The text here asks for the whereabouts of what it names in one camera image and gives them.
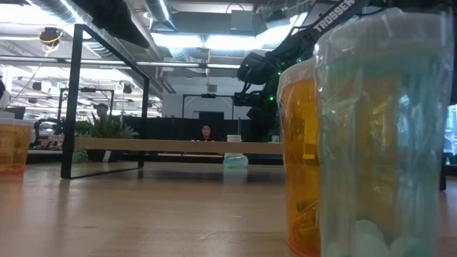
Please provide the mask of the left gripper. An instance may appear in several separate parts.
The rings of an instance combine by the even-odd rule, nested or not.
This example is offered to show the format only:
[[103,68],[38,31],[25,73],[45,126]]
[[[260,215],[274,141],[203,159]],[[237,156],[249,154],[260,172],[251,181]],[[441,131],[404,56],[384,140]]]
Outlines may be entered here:
[[81,8],[87,12],[92,23],[105,29],[124,41],[149,48],[150,43],[131,20],[131,13],[125,0],[81,0]]

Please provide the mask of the black desk monitor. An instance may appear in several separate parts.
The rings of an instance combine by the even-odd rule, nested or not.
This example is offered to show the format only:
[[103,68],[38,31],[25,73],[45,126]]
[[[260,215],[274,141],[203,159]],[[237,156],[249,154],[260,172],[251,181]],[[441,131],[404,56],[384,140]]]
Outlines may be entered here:
[[20,120],[24,119],[25,110],[26,110],[26,108],[23,106],[15,106],[15,107],[4,109],[4,111],[12,113],[14,115],[15,119],[20,119]]

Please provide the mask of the black aluminium table frame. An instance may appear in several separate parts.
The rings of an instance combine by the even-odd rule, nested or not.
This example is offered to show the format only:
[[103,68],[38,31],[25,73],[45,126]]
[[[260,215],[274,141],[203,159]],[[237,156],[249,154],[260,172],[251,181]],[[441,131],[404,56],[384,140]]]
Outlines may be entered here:
[[[148,162],[169,162],[169,163],[219,163],[222,164],[223,156],[217,155],[190,155],[190,154],[168,154],[145,155]],[[61,153],[45,151],[43,153],[30,153],[27,157],[27,164],[57,163],[62,161]],[[276,165],[281,166],[283,159],[273,155],[272,158],[265,156],[248,156],[248,163],[251,165]]]

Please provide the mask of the black partition wall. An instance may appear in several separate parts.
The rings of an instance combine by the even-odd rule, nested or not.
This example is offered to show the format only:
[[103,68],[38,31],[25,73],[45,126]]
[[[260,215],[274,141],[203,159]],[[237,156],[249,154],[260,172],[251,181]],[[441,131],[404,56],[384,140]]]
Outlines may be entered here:
[[250,119],[183,119],[176,117],[147,118],[146,139],[197,141],[203,125],[209,125],[216,141],[226,141],[227,135],[241,135],[245,141]]

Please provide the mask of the orange pill bottle white cap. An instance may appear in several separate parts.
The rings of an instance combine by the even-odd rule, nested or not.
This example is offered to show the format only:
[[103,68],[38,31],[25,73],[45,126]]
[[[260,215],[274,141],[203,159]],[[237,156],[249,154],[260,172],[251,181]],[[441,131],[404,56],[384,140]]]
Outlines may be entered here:
[[0,176],[24,173],[33,122],[0,118]]
[[288,246],[301,257],[320,257],[320,167],[315,113],[315,61],[286,69],[277,91],[286,172]]

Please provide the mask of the green pill bottle white cap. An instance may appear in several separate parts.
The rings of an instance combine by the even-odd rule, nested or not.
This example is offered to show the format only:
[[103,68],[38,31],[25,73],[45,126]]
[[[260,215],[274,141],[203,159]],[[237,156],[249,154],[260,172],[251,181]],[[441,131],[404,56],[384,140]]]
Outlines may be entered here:
[[242,153],[226,153],[223,164],[229,168],[239,168],[248,166],[248,158]]
[[435,257],[451,11],[353,19],[315,57],[321,257]]

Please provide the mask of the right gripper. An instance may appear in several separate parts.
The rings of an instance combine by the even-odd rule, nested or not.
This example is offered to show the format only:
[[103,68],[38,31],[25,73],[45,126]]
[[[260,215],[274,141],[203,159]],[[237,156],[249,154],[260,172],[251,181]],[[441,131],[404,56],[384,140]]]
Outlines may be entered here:
[[250,120],[245,141],[268,142],[273,135],[278,135],[278,123],[275,122],[277,106],[278,80],[268,80],[263,89],[247,92],[250,84],[245,83],[241,92],[234,94],[234,105],[250,107],[246,114]]

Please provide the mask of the black office chair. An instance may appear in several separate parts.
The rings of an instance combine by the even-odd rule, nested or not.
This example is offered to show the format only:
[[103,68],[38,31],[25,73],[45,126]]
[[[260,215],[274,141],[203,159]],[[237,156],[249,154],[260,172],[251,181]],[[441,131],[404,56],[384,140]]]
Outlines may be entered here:
[[32,131],[30,148],[39,148],[42,143],[45,143],[44,148],[48,149],[51,145],[58,144],[57,141],[64,132],[64,120],[39,119],[34,123]]

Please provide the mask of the person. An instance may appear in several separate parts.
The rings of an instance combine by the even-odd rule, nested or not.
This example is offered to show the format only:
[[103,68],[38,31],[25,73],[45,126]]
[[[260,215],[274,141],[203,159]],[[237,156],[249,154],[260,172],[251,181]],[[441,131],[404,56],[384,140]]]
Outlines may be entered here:
[[98,104],[94,107],[94,109],[96,110],[96,114],[97,116],[101,119],[101,120],[106,120],[108,118],[108,106],[106,104]]
[[203,125],[201,133],[197,138],[198,141],[216,141],[217,138],[212,134],[211,127],[209,125]]

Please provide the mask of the green potted succulent plant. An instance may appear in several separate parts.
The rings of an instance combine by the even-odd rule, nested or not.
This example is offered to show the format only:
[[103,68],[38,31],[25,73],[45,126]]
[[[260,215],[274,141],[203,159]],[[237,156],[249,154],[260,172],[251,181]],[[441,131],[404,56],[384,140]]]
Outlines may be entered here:
[[[96,118],[92,115],[94,121],[77,121],[75,126],[75,137],[89,138],[127,138],[132,139],[139,134],[133,128],[124,124],[118,117],[107,116],[105,118]],[[72,161],[81,163],[91,162],[117,162],[121,159],[123,151],[112,150],[84,150],[76,149],[73,153]]]

